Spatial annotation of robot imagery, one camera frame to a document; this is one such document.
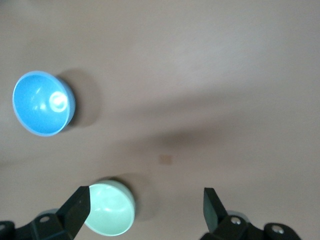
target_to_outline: blue bowl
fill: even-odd
[[[64,129],[76,108],[70,87],[43,71],[28,72],[18,80],[12,104],[20,123],[31,133],[43,137]]]

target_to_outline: beige tabletop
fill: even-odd
[[[0,0],[0,219],[116,176],[137,203],[119,240],[200,239],[204,187],[258,228],[319,240],[319,23],[319,0]],[[52,137],[13,111],[33,70],[76,96]]]

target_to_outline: mint green bowl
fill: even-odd
[[[90,214],[85,225],[103,236],[118,236],[132,226],[135,220],[135,200],[122,183],[104,180],[89,187]]]

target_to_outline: silver bolt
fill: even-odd
[[[285,233],[285,230],[278,225],[273,225],[272,230],[277,234],[284,234]]]
[[[49,219],[50,219],[50,217],[48,217],[48,216],[44,216],[44,217],[42,217],[41,219],[40,219],[40,223],[45,223],[45,222],[47,222],[47,221],[49,221]]]
[[[236,216],[233,216],[233,217],[231,218],[231,222],[232,222],[233,224],[236,224],[236,225],[240,225],[240,224],[241,224],[241,220],[240,220],[238,217],[236,217]]]

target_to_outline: white surface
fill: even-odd
[[[319,22],[318,0],[0,0],[0,218],[22,226],[118,176],[139,205],[118,239],[199,239],[204,187],[259,228],[320,239]],[[75,91],[67,131],[16,119],[32,70]]]

